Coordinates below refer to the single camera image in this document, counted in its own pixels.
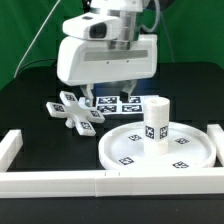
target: green screen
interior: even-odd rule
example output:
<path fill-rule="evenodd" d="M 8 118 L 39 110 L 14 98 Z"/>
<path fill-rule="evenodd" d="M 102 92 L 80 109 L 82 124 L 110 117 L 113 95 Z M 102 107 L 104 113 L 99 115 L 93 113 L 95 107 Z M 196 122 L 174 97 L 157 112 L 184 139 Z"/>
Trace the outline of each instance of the green screen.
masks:
<path fill-rule="evenodd" d="M 0 1 L 0 89 L 13 79 L 19 61 L 55 3 Z M 213 62 L 224 68 L 223 9 L 223 0 L 176 0 L 163 12 L 156 31 L 158 61 Z M 62 0 L 24 63 L 56 58 L 64 38 L 63 21 L 82 13 L 81 0 Z M 153 11 L 146 11 L 143 23 L 152 26 L 154 17 Z"/>

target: cross-shaped block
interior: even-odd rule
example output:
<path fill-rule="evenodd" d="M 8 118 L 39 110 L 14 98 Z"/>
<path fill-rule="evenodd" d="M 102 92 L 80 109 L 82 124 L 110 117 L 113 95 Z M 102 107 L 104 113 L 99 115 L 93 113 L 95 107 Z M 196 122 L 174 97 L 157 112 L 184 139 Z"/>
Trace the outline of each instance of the cross-shaped block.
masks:
<path fill-rule="evenodd" d="M 94 136 L 96 134 L 90 122 L 103 123 L 104 116 L 95 109 L 84 109 L 79 106 L 75 95 L 61 91 L 60 98 L 63 104 L 47 103 L 47 109 L 52 117 L 67 118 L 68 128 L 76 127 L 80 135 Z"/>

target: round white plate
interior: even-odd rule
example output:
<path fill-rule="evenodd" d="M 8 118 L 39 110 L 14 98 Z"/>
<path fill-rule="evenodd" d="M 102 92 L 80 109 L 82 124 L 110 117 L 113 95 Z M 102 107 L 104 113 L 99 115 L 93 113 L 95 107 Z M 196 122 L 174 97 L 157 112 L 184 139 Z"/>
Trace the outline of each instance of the round white plate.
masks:
<path fill-rule="evenodd" d="M 130 123 L 106 133 L 99 143 L 99 158 L 105 169 L 181 169 L 212 167 L 216 148 L 204 132 L 179 123 L 169 123 L 168 153 L 146 156 L 144 123 Z"/>

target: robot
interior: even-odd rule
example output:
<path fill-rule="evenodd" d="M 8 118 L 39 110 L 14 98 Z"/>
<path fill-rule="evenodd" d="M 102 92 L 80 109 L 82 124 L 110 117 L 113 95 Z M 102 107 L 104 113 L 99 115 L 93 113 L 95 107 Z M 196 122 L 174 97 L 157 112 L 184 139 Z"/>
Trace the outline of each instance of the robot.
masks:
<path fill-rule="evenodd" d="M 86 105 L 93 105 L 95 83 L 126 81 L 127 101 L 137 79 L 152 77 L 157 65 L 157 36 L 140 34 L 143 9 L 150 0 L 92 0 L 90 12 L 63 24 L 57 75 L 80 85 Z"/>

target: black table surface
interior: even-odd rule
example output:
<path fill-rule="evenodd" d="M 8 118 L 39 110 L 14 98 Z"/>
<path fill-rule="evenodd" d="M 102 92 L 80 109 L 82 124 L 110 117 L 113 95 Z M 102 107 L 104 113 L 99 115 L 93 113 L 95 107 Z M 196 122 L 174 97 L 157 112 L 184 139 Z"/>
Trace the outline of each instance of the black table surface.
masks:
<path fill-rule="evenodd" d="M 139 80 L 133 95 L 160 95 L 171 101 L 170 120 L 206 132 L 224 127 L 224 70 L 212 63 L 159 64 L 151 79 Z M 97 84 L 95 96 L 119 95 L 122 82 Z M 68 87 L 54 67 L 30 68 L 0 91 L 0 138 L 21 129 L 24 145 L 8 172 L 98 170 L 97 145 L 109 130 L 142 115 L 108 115 L 94 124 L 95 137 L 79 136 L 64 119 L 51 118 L 48 101 L 60 103 Z M 222 223 L 224 195 L 164 195 L 104 198 L 0 199 L 0 223 Z"/>

